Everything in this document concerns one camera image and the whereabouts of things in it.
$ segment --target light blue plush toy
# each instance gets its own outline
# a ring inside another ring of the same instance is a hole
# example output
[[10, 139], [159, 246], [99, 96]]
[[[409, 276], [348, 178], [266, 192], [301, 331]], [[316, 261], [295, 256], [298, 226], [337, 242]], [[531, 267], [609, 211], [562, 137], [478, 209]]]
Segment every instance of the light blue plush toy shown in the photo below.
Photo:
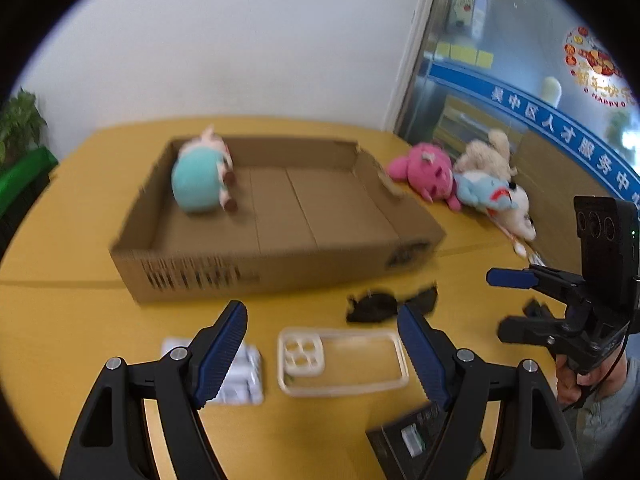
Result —
[[517, 209], [511, 199], [510, 184], [505, 180], [494, 178], [482, 171], [465, 171], [455, 173], [456, 196], [463, 204], [488, 213]]
[[171, 174], [171, 187], [175, 201], [186, 213], [205, 212], [220, 205], [233, 212], [238, 204], [226, 184], [234, 180], [226, 144], [209, 127], [181, 147]]

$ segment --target blue banner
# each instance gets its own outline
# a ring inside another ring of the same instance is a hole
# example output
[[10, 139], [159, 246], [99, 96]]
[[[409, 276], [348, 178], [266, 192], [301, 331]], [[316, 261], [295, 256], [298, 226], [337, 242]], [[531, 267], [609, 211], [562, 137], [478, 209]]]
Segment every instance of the blue banner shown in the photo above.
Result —
[[640, 178], [629, 163], [604, 140], [556, 108], [502, 81], [451, 63], [433, 61], [427, 77], [525, 123], [532, 131], [555, 143], [613, 196], [631, 200], [640, 210]]

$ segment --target metal bolt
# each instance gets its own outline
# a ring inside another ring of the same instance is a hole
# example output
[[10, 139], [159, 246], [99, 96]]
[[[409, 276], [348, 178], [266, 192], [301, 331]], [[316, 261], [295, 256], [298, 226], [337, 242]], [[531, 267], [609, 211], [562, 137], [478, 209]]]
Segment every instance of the metal bolt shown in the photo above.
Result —
[[524, 359], [522, 362], [522, 367], [527, 372], [537, 372], [538, 371], [538, 363], [533, 361], [532, 359]]
[[185, 357], [187, 357], [187, 349], [184, 346], [178, 346], [178, 348], [174, 348], [171, 350], [169, 357], [174, 361], [181, 361]]
[[122, 359], [120, 359], [119, 357], [112, 357], [111, 359], [109, 359], [107, 361], [106, 367], [109, 370], [115, 370], [116, 368], [118, 368], [120, 365], [122, 364]]
[[458, 359], [463, 363], [469, 363], [473, 361], [475, 357], [475, 354], [471, 350], [467, 350], [466, 348], [458, 350]]

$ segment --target brown plush foot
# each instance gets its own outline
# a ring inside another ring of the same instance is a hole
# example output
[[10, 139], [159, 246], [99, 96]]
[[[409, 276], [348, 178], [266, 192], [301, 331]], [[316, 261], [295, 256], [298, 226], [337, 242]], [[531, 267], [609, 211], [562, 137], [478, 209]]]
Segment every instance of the brown plush foot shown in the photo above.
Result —
[[233, 184], [235, 184], [236, 183], [236, 174], [234, 173], [234, 170], [227, 170], [227, 172], [225, 173], [225, 176], [222, 177], [222, 182], [227, 187], [232, 186]]
[[230, 198], [224, 203], [222, 209], [224, 209], [227, 213], [235, 213], [236, 211], [238, 211], [238, 202], [236, 202], [235, 198]]

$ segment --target stuffed animal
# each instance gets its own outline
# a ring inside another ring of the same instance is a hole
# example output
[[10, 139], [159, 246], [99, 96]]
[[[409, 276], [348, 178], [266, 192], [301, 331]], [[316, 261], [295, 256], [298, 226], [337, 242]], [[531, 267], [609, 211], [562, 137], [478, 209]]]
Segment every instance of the stuffed animal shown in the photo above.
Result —
[[456, 195], [460, 202], [494, 216], [495, 212], [515, 209], [518, 205], [511, 199], [509, 183], [482, 171], [454, 173]]
[[495, 222], [512, 235], [530, 242], [536, 239], [536, 229], [529, 217], [529, 197], [520, 186], [510, 185], [511, 201], [517, 208], [498, 211], [494, 215]]
[[238, 210], [227, 186], [235, 182], [233, 162], [221, 137], [209, 126], [201, 136], [185, 142], [171, 174], [175, 201], [186, 213], [205, 212], [222, 206]]
[[416, 144], [406, 156], [393, 160], [386, 173], [396, 182], [408, 182], [427, 202], [446, 200], [453, 211], [460, 211], [449, 155], [426, 142]]
[[454, 173], [465, 171], [483, 171], [500, 180], [509, 182], [518, 173], [509, 165], [511, 155], [507, 135], [497, 129], [489, 131], [490, 146], [482, 140], [472, 140], [466, 146], [465, 153], [453, 166]]

